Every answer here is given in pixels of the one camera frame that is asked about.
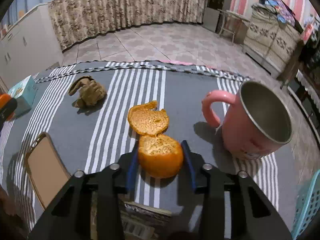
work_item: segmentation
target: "dresser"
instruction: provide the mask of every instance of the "dresser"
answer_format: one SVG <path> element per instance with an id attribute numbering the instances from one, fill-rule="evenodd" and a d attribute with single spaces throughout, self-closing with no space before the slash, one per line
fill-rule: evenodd
<path id="1" fill-rule="evenodd" d="M 62 60 L 48 5 L 37 5 L 0 41 L 0 85 L 9 89 L 29 75 L 61 66 Z"/>

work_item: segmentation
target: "patterned cloth cover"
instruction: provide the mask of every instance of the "patterned cloth cover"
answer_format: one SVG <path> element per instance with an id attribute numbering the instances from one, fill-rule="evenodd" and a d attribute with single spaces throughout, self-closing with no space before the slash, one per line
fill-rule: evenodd
<path id="1" fill-rule="evenodd" d="M 295 25 L 294 13 L 285 5 L 282 0 L 260 0 L 262 4 L 270 5 L 276 11 L 279 20 L 288 22 L 292 26 Z"/>
<path id="2" fill-rule="evenodd" d="M 252 6 L 252 16 L 244 44 L 282 72 L 300 40 L 300 33 L 283 24 L 264 5 Z"/>

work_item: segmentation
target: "tissue box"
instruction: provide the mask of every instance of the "tissue box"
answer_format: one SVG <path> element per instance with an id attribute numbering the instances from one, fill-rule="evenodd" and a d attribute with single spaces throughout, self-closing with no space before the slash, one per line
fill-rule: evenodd
<path id="1" fill-rule="evenodd" d="M 14 111 L 19 116 L 32 108 L 37 93 L 37 86 L 32 76 L 26 77 L 18 84 L 10 88 L 8 94 L 17 100 L 18 106 Z"/>

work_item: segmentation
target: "pink mug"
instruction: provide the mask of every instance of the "pink mug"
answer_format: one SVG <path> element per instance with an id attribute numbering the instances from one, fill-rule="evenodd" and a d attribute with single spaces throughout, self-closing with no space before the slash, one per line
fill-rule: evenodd
<path id="1" fill-rule="evenodd" d="M 291 115 L 266 86 L 247 81 L 241 84 L 236 95 L 223 90 L 209 92 L 202 100 L 202 112 L 214 128 L 220 125 L 220 118 L 211 108 L 217 101 L 230 104 L 223 120 L 222 139 L 234 157 L 259 159 L 291 140 Z"/>

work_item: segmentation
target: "mini fridge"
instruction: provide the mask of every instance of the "mini fridge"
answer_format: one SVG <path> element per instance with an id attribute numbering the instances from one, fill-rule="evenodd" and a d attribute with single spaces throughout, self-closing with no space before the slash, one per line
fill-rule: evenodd
<path id="1" fill-rule="evenodd" d="M 222 25 L 222 17 L 218 9 L 226 11 L 230 9 L 231 0 L 208 0 L 204 9 L 202 26 L 210 31 L 219 32 Z"/>

